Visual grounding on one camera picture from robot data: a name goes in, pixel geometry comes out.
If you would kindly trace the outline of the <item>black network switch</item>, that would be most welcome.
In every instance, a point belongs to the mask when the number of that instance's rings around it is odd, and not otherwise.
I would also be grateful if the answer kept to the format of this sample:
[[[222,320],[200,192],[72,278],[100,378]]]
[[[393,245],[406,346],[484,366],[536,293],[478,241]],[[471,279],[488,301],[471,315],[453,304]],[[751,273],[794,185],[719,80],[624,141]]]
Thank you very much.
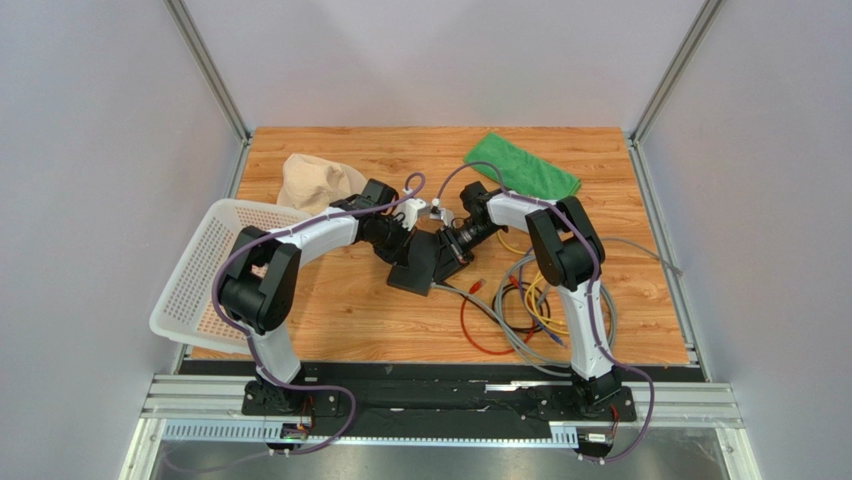
[[[413,256],[408,268],[401,266],[391,268],[386,281],[388,286],[420,296],[429,294],[438,250],[436,234],[426,232],[425,239],[419,243],[419,247],[417,255]]]

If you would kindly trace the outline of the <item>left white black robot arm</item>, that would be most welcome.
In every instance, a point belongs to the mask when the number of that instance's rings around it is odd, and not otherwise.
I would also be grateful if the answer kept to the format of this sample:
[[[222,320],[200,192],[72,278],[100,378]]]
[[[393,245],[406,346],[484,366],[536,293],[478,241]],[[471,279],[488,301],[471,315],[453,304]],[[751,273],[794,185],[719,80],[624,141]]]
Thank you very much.
[[[417,188],[397,191],[369,180],[363,190],[330,202],[306,220],[278,230],[243,228],[215,274],[214,311],[247,340],[260,385],[286,404],[316,389],[299,385],[302,364],[285,321],[300,270],[342,247],[366,242],[398,263],[416,223],[430,206]]]

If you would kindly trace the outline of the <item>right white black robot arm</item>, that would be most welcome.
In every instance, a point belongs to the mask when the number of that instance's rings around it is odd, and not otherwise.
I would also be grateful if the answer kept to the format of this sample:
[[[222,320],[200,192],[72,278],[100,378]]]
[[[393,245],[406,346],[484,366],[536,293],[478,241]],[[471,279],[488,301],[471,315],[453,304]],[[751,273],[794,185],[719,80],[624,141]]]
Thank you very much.
[[[601,304],[605,250],[580,201],[541,200],[506,189],[486,191],[475,182],[462,195],[469,216],[435,232],[433,281],[474,260],[473,249],[508,227],[527,233],[539,272],[557,290],[571,342],[574,404],[584,415],[603,410],[621,391],[621,364],[612,354]]]

